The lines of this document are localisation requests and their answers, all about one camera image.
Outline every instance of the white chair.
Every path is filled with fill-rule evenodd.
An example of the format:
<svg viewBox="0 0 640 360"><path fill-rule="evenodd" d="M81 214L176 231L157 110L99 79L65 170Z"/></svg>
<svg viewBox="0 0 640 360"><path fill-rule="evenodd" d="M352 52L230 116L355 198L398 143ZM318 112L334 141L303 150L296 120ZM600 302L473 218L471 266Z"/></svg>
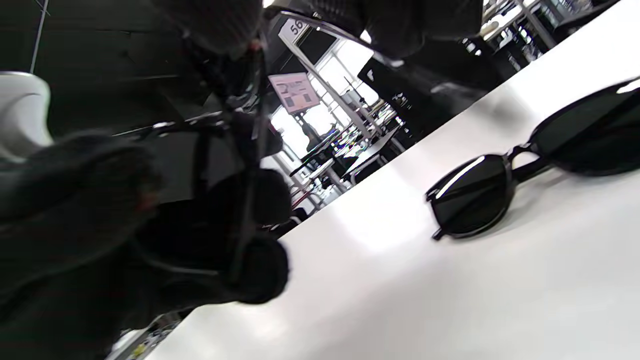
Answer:
<svg viewBox="0 0 640 360"><path fill-rule="evenodd" d="M24 161L53 143L47 129L49 85L23 72L0 72L0 157Z"/></svg>

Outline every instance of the desk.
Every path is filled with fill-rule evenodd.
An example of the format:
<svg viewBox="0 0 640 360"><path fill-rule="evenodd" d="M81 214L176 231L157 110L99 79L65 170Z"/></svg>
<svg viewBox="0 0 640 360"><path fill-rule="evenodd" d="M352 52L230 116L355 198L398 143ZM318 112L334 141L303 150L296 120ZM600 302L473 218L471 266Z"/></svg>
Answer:
<svg viewBox="0 0 640 360"><path fill-rule="evenodd" d="M531 9L534 6L536 6L537 4L539 4L540 1L541 0L526 0L524 2L524 4L527 6L528 9ZM516 21L517 18L519 18L523 14L524 14L524 11L522 10L522 7L519 6L519 5L516 5L516 7L511 9L510 11L508 11L508 13L505 16L499 17L497 20L490 19L489 21L497 21L500 25L498 26L498 28L496 30L493 30L489 34L485 35L484 36L484 41L488 42L491 39L493 39L496 36L498 36L506 28L511 26L513 24L513 22Z"/></svg>
<svg viewBox="0 0 640 360"><path fill-rule="evenodd" d="M347 170L346 173L350 174L358 170L360 167L368 163L373 157L378 155L378 153L382 150L382 148L384 148L387 145L387 143L389 143L389 141L394 137L394 135L396 134L396 132L398 132L399 129L400 129L400 126L389 131L389 133L386 134L385 136L382 136L378 140L378 142L371 145L365 151L363 151L360 155L358 155L358 159L356 160L356 162L353 163L353 165Z"/></svg>
<svg viewBox="0 0 640 360"><path fill-rule="evenodd" d="M547 172L475 241L430 240L424 192L640 74L639 13L621 0L285 235L281 297L196 309L147 360L637 359L640 172Z"/></svg>

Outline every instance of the ceiling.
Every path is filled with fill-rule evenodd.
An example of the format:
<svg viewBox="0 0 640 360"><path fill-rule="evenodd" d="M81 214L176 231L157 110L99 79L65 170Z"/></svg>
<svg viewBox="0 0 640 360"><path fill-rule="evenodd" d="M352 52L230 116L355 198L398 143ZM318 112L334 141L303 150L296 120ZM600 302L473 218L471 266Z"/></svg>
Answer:
<svg viewBox="0 0 640 360"><path fill-rule="evenodd" d="M0 70L29 71L44 1L3 1ZM51 86L54 136L95 127L116 132L210 111L179 33L143 0L49 0L47 12L34 73ZM269 68L303 72L277 37L284 21L269 25ZM313 31L300 47L317 61L333 41ZM277 98L269 103L274 110Z"/></svg>

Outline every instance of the sign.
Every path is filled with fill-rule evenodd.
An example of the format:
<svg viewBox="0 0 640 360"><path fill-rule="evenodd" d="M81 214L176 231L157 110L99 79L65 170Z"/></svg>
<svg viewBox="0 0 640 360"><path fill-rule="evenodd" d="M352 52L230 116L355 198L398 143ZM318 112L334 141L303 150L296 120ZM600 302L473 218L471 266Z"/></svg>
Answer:
<svg viewBox="0 0 640 360"><path fill-rule="evenodd" d="M304 72L271 75L269 80L276 90L282 106L289 114L299 113L302 110L320 105L320 98Z"/></svg>
<svg viewBox="0 0 640 360"><path fill-rule="evenodd" d="M278 35L280 36L280 38L285 38L292 44L295 44L308 27L309 25L300 20L289 19L284 23Z"/></svg>

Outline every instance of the pink sign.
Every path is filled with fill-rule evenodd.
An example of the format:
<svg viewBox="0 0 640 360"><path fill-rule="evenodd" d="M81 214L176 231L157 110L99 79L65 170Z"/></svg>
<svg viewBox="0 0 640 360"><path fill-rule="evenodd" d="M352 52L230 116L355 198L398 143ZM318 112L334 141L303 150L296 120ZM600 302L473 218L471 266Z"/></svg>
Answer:
<svg viewBox="0 0 640 360"><path fill-rule="evenodd" d="M278 93L282 106L289 114L299 113L302 110L320 105L320 98L304 72L271 75L269 80Z"/></svg>

